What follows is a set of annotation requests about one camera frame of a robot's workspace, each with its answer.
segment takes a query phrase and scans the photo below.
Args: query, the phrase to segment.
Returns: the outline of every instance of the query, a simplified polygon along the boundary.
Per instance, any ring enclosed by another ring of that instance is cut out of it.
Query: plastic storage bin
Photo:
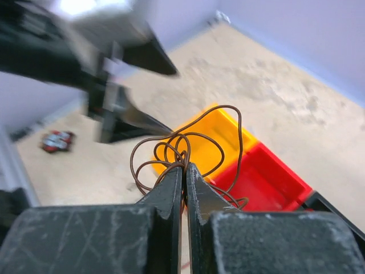
[[[237,161],[211,180],[227,190],[237,172]],[[262,143],[258,143],[242,158],[240,177],[230,194],[248,197],[243,211],[293,211],[311,195],[312,188],[277,158]]]
[[[201,116],[205,111],[214,106],[217,106],[217,104],[209,106],[204,111],[196,115],[194,118],[192,118],[190,121],[186,122],[179,128],[182,128],[191,123],[199,116]],[[218,168],[212,174],[205,178],[207,182],[209,182],[212,177],[221,173],[238,157],[238,153],[240,151],[238,141],[238,123],[223,108],[214,110],[198,123],[196,123],[194,126],[183,131],[183,133],[184,132],[199,132],[207,135],[217,141],[218,144],[223,148],[225,160],[220,168]],[[244,141],[245,152],[249,151],[255,144],[258,143],[257,139],[244,128],[242,128],[242,137]],[[190,161],[198,167],[202,174],[208,172],[219,163],[219,161],[221,160],[221,153],[213,143],[198,136],[188,136],[188,139],[192,148]],[[184,141],[181,141],[179,144],[179,152],[183,150],[186,150],[186,144]],[[162,160],[164,159],[163,146],[159,147],[159,149],[157,150],[157,156]],[[172,150],[168,150],[167,156],[168,160],[170,162],[173,162],[174,153]],[[154,164],[152,166],[158,175],[165,170],[165,167],[162,164]]]

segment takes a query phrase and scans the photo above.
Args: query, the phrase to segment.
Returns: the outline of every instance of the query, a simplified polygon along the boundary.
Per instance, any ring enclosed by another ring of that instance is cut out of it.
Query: yellow bin
[[[213,104],[206,108],[179,128],[182,128],[196,120],[204,112],[215,106],[217,106],[217,104]],[[210,182],[211,178],[214,178],[227,166],[237,160],[240,151],[240,143],[238,141],[238,123],[223,108],[212,111],[206,117],[201,119],[192,127],[187,128],[182,133],[184,132],[198,132],[207,135],[214,139],[223,148],[225,160],[217,170],[205,178],[207,182]],[[244,128],[242,128],[242,137],[244,141],[244,152],[249,151],[258,143],[258,140]],[[221,160],[221,153],[213,143],[198,136],[188,136],[188,139],[192,149],[190,161],[196,164],[201,174],[207,173],[219,163]],[[175,146],[175,144],[176,139],[171,143],[171,145]],[[183,150],[186,150],[186,144],[182,140],[179,144],[178,151],[181,152]],[[161,160],[164,160],[164,146],[159,147],[157,150],[157,156]],[[171,149],[168,149],[167,156],[169,162],[174,161],[174,152]],[[152,166],[158,175],[166,169],[162,164],[153,164]]]

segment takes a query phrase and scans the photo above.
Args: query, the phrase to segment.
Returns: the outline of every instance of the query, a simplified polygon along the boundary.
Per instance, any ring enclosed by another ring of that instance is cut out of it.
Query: coiled cable
[[[151,138],[147,138],[144,139],[142,141],[140,141],[135,148],[132,150],[131,153],[131,158],[130,158],[130,168],[131,168],[131,173],[132,176],[135,180],[135,183],[137,185],[137,188],[140,190],[140,192],[143,195],[146,195],[146,191],[150,191],[152,190],[151,187],[147,187],[145,186],[143,183],[141,183],[141,181],[138,179],[138,175],[141,171],[141,169],[149,164],[163,164],[166,169],[161,173],[161,175],[157,178],[156,182],[155,182],[155,186],[157,186],[164,178],[164,176],[171,171],[172,169],[174,169],[175,167],[181,167],[183,170],[183,173],[186,174],[186,171],[188,169],[189,166],[189,162],[190,162],[190,156],[191,156],[191,145],[188,139],[188,136],[199,136],[201,138],[204,138],[210,142],[212,142],[220,151],[221,153],[221,160],[220,162],[214,167],[212,168],[210,171],[202,174],[202,177],[206,177],[208,175],[210,175],[212,172],[214,172],[215,170],[217,170],[222,163],[224,162],[225,159],[225,155],[224,155],[224,151],[222,149],[222,147],[215,141],[213,140],[211,137],[208,137],[204,134],[198,133],[198,132],[186,132],[186,133],[182,133],[183,131],[185,131],[186,129],[188,129],[189,127],[191,127],[192,125],[196,124],[197,122],[199,122],[202,118],[206,117],[209,113],[211,113],[214,110],[217,110],[219,108],[230,108],[232,110],[234,110],[237,115],[238,115],[238,140],[240,143],[240,151],[238,154],[238,161],[237,161],[237,172],[236,175],[234,177],[234,180],[232,182],[232,184],[230,185],[230,187],[227,190],[222,190],[221,188],[213,185],[213,184],[209,184],[214,190],[216,190],[218,193],[220,193],[221,196],[227,196],[229,198],[228,202],[230,202],[231,204],[233,204],[234,206],[236,206],[238,209],[242,209],[244,208],[244,206],[247,205],[249,199],[247,197],[242,197],[239,199],[235,199],[232,197],[232,195],[230,194],[231,190],[233,189],[233,187],[236,185],[236,182],[240,176],[240,166],[241,166],[241,162],[242,162],[242,154],[244,152],[244,144],[243,144],[243,138],[242,138],[242,115],[241,112],[239,111],[239,109],[237,107],[231,106],[231,105],[220,105],[220,106],[215,106],[212,107],[211,109],[209,109],[208,111],[206,111],[205,113],[203,113],[200,117],[198,117],[196,120],[192,121],[191,123],[187,124],[186,126],[184,126],[183,128],[171,133],[168,136],[163,136],[163,137],[151,137]],[[172,146],[171,143],[173,140],[176,140],[176,144],[175,146]],[[184,141],[186,143],[186,150],[183,150],[182,152],[179,152],[179,144],[181,141]],[[133,159],[135,156],[135,153],[137,151],[137,149],[144,143],[146,142],[151,142],[151,141],[162,141],[159,142],[153,149],[153,154],[156,158],[156,160],[150,160],[147,161],[143,164],[141,164],[137,170],[135,171],[134,167],[133,167]],[[160,146],[164,146],[164,159],[161,160],[158,156],[157,156],[157,149]],[[174,153],[175,153],[175,161],[174,162],[169,162],[168,157],[167,157],[167,151],[168,149],[171,149]]]

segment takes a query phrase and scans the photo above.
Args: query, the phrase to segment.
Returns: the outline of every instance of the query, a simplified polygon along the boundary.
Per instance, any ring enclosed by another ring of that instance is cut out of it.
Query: floor
[[[139,72],[120,80],[143,111],[175,128],[213,102],[237,106],[244,127],[365,230],[363,108],[227,25],[201,34],[171,58],[181,72],[177,79]],[[137,140],[95,143],[96,123],[81,113],[74,111],[48,127],[77,134],[70,154],[39,149],[45,130],[18,143],[42,204],[139,200],[128,163]],[[151,148],[140,149],[136,165],[151,157]],[[150,184],[155,178],[152,168],[141,174]],[[182,264],[189,260],[186,233]]]

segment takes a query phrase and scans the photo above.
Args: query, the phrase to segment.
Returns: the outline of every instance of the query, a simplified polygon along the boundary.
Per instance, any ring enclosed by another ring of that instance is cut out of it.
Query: toy
[[[43,136],[40,147],[48,153],[70,151],[74,138],[75,134],[71,131],[53,130]]]

